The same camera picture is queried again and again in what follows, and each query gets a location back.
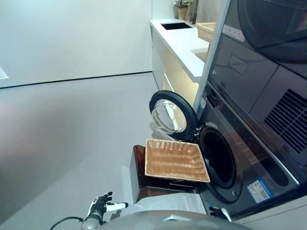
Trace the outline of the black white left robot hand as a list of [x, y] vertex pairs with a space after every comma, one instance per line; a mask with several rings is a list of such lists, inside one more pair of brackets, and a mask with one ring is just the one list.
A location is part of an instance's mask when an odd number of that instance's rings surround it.
[[106, 212], [126, 209], [129, 206], [127, 202], [112, 203], [112, 195], [113, 192], [107, 192], [102, 196], [97, 196], [90, 204], [87, 217], [90, 217], [91, 215], [98, 215], [102, 218]]

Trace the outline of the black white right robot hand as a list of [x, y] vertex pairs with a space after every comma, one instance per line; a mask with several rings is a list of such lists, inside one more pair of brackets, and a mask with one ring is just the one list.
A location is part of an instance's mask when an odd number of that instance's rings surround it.
[[232, 222], [231, 217], [225, 208], [209, 207], [209, 214], [212, 217], [217, 217]]

